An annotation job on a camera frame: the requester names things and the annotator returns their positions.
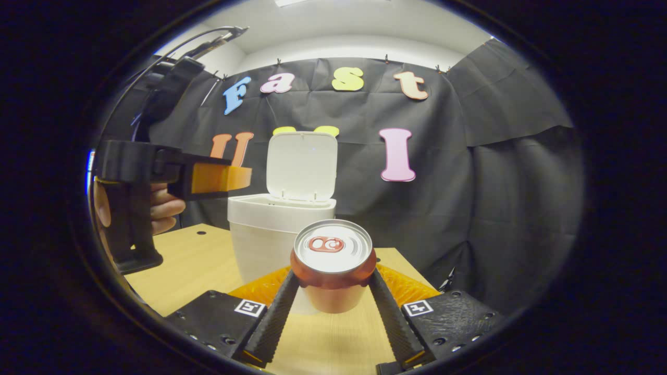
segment screw hole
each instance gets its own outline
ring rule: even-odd
[[[220,336],[220,341],[222,341],[223,343],[225,343],[227,345],[236,344],[236,340],[234,340],[232,337],[225,336],[225,335]]]

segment table surface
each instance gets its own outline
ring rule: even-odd
[[[227,230],[198,224],[153,238],[162,265],[127,275],[141,298],[167,316],[207,290],[230,292],[243,285]],[[376,248],[380,263],[430,284],[394,248]],[[285,323],[273,362],[277,375],[374,375],[375,365],[394,355],[369,290],[343,314],[296,314]]]

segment black curtain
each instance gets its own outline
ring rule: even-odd
[[[333,73],[359,67],[364,86],[335,91]],[[393,75],[412,71],[429,97],[405,96]],[[271,75],[292,73],[285,93],[259,91]],[[223,92],[251,77],[243,104],[224,115]],[[277,127],[340,129],[336,217],[363,226],[376,247],[395,247],[435,287],[456,267],[454,287],[508,313],[555,275],[580,221],[582,156],[556,94],[531,67],[492,40],[449,72],[377,59],[310,59],[239,73],[203,72],[151,142],[209,155],[213,136],[251,131],[243,162],[252,184],[233,196],[265,193],[268,141]],[[112,121],[110,131],[127,126]],[[378,131],[400,127],[411,182],[387,182]],[[233,158],[235,141],[225,148]],[[189,202],[177,226],[229,228],[227,200]]]

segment orange can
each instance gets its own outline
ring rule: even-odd
[[[330,314],[357,306],[377,262],[368,233],[336,219],[302,229],[289,260],[313,306]]]

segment open lid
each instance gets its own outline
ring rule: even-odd
[[[289,131],[269,140],[266,187],[276,198],[323,202],[334,194],[338,142],[328,133]]]

